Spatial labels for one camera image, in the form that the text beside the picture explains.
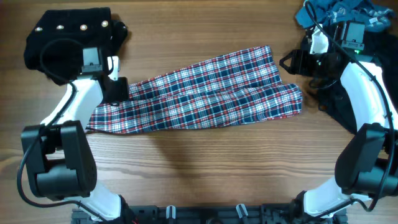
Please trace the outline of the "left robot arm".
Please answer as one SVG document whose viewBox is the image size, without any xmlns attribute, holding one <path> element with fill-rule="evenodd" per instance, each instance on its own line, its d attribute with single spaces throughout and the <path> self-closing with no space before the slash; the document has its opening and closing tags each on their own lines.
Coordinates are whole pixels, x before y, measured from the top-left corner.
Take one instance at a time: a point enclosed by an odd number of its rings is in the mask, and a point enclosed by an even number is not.
<svg viewBox="0 0 398 224">
<path fill-rule="evenodd" d="M 40 124 L 21 134 L 24 151 L 17 190 L 38 208 L 75 204 L 93 223 L 132 223 L 134 213 L 122 196 L 97 181 L 97 168 L 85 128 L 101 103 L 118 105 L 129 98 L 119 59 L 97 47 L 84 48 L 81 72 L 68 79 L 67 92 Z"/>
</svg>

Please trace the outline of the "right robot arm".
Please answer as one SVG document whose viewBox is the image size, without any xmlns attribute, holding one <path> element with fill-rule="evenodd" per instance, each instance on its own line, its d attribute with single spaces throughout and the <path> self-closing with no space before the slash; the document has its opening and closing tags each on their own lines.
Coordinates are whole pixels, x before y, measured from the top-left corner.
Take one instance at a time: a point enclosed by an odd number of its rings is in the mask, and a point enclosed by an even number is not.
<svg viewBox="0 0 398 224">
<path fill-rule="evenodd" d="M 397 195 L 397 109 L 386 81 L 384 43 L 361 22 L 307 28 L 297 50 L 280 60 L 293 75 L 310 78 L 319 109 L 353 134 L 333 177 L 290 203 L 290 218 L 328 220 L 359 204 L 375 209 Z"/>
</svg>

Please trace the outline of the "red blue plaid garment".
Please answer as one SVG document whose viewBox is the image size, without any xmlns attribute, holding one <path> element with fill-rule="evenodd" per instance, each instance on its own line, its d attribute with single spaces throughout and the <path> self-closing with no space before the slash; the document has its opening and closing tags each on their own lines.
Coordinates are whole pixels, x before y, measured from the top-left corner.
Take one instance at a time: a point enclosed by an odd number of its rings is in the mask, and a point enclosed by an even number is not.
<svg viewBox="0 0 398 224">
<path fill-rule="evenodd" d="M 99 105 L 87 130 L 141 134 L 284 119 L 302 111 L 303 94 L 282 82 L 268 45 L 220 55 L 133 83 L 129 99 Z"/>
</svg>

